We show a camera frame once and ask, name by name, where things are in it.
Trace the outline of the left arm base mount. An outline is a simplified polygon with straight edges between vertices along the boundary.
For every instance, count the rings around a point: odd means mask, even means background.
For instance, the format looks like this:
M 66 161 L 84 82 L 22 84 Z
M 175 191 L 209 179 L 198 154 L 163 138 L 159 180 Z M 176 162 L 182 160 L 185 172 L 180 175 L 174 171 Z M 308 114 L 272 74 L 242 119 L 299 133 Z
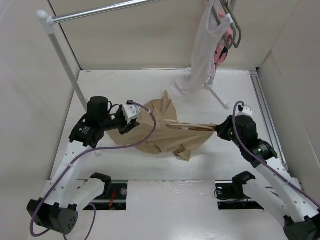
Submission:
M 111 191 L 96 197 L 93 204 L 97 211 L 125 211 L 127 209 L 128 181 L 112 181 Z

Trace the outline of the wooden clothes hanger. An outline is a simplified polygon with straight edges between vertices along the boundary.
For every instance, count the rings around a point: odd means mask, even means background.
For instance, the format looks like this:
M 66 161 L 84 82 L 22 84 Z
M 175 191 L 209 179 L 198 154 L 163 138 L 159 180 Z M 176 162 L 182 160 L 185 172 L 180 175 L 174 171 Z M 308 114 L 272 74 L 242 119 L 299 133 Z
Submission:
M 216 126 L 212 124 L 194 124 L 194 123 L 180 123 L 177 120 L 166 119 L 163 121 L 169 128 L 191 131 L 215 131 Z

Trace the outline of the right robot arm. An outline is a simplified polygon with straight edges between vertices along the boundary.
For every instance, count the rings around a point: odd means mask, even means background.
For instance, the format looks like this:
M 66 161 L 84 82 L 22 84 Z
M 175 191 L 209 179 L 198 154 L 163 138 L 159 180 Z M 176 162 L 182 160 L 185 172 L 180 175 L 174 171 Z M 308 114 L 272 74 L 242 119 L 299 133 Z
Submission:
M 263 177 L 259 179 L 249 171 L 239 173 L 231 182 L 218 186 L 217 198 L 225 203 L 252 199 L 277 220 L 287 239 L 318 240 L 320 205 L 301 190 L 274 148 L 258 137 L 254 120 L 248 115 L 230 115 L 215 126 L 215 131 L 220 139 L 233 142 Z

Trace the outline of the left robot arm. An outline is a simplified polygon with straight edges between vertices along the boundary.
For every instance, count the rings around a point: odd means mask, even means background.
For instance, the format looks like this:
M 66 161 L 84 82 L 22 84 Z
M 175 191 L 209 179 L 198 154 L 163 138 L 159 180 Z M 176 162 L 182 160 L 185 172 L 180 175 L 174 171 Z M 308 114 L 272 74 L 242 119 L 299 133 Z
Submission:
M 90 207 L 97 197 L 107 198 L 112 191 L 112 179 L 95 172 L 87 182 L 77 186 L 78 177 L 89 155 L 104 150 L 98 147 L 106 131 L 117 130 L 127 134 L 139 126 L 138 118 L 144 109 L 132 100 L 125 104 L 112 104 L 106 97 L 89 99 L 86 113 L 80 118 L 69 135 L 69 142 L 62 162 L 49 185 L 38 199 L 31 199 L 27 212 L 31 220 L 30 234 L 37 238 L 49 231 L 66 236 L 74 229 L 81 211 Z

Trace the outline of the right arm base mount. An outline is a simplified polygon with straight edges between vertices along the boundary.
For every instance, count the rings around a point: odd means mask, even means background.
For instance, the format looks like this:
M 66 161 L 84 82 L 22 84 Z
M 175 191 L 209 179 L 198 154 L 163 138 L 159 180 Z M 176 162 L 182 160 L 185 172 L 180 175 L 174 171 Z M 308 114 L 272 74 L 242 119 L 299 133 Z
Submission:
M 231 180 L 215 181 L 214 196 L 219 210 L 264 210 L 257 202 L 238 193 Z

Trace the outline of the beige t shirt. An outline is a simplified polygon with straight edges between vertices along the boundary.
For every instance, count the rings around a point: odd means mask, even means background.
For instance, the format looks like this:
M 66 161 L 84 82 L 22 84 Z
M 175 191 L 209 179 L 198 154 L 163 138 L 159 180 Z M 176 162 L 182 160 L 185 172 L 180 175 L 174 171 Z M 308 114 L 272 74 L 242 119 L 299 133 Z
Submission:
M 188 162 L 192 152 L 200 148 L 216 131 L 182 130 L 168 127 L 164 120 L 178 121 L 177 111 L 167 91 L 163 98 L 154 99 L 144 105 L 155 119 L 156 128 L 145 142 L 135 148 L 139 151 L 159 155 L 172 153 L 179 160 Z M 137 120 L 139 126 L 129 133 L 121 135 L 118 130 L 109 130 L 106 133 L 118 146 L 132 145 L 145 139 L 154 127 L 154 121 L 144 109 Z

